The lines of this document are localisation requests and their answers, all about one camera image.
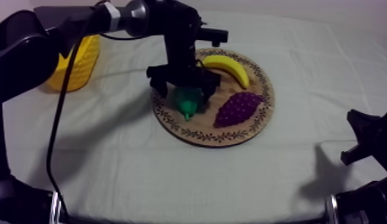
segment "round wooden tray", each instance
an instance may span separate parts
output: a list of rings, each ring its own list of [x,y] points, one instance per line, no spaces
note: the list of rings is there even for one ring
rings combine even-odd
[[[265,99],[252,117],[238,125],[214,128],[213,123],[219,108],[235,93],[244,91],[234,77],[222,70],[211,69],[221,74],[221,85],[209,99],[207,105],[186,122],[172,103],[174,86],[168,86],[167,98],[153,90],[153,110],[159,122],[175,137],[190,144],[203,147],[228,147],[245,142],[257,135],[271,119],[274,110],[274,90],[266,73],[252,60],[233,51],[219,48],[205,48],[196,51],[196,58],[203,60],[208,55],[225,55],[242,64],[249,76],[250,91]]]

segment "green pepper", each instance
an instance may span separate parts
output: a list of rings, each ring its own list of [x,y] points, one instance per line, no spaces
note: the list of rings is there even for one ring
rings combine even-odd
[[[198,88],[176,87],[173,91],[173,101],[177,110],[188,121],[202,102],[202,91]]]

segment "banana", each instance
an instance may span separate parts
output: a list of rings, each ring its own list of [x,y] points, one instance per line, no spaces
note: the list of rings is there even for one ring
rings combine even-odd
[[[249,87],[249,77],[242,65],[234,59],[224,55],[209,55],[202,61],[205,67],[223,69],[238,79],[241,86]]]

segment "purple grapes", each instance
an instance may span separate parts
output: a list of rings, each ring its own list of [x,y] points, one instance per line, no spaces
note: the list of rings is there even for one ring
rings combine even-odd
[[[214,127],[237,125],[248,120],[256,112],[257,106],[263,101],[263,96],[252,92],[238,92],[232,95],[219,108]]]

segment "white tablecloth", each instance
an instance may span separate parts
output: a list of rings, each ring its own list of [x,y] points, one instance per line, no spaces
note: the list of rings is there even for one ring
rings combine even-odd
[[[350,167],[339,159],[355,145],[347,111],[387,112],[386,36],[290,18],[201,16],[229,31],[222,48],[268,74],[276,96],[270,123],[232,148],[180,142],[157,122],[149,101],[145,70],[166,63],[163,38],[101,39],[89,83],[67,95],[53,155],[72,213],[185,223],[297,219],[319,214],[329,194],[386,176],[372,158]],[[40,86],[4,104],[13,174],[46,189],[52,189],[45,156],[57,100]]]

